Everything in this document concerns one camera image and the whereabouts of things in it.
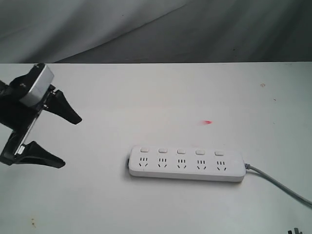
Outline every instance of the white tabletop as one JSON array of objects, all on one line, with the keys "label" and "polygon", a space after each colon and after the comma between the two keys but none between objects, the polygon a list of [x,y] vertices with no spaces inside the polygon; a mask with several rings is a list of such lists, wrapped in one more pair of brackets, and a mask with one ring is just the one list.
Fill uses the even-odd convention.
[{"label": "white tabletop", "polygon": [[[31,66],[0,64],[0,79]],[[28,137],[65,167],[0,165],[1,234],[312,230],[310,208],[251,173],[217,183],[135,178],[125,166],[136,144],[235,150],[312,199],[312,63],[49,66],[83,121],[44,112]]]}]

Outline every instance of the red spot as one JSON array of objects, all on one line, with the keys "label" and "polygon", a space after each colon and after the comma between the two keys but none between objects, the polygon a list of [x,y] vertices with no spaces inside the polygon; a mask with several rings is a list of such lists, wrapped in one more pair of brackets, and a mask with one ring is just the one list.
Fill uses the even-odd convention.
[{"label": "red spot", "polygon": [[212,121],[209,121],[209,120],[204,120],[203,121],[203,124],[211,124],[211,123],[213,123]]}]

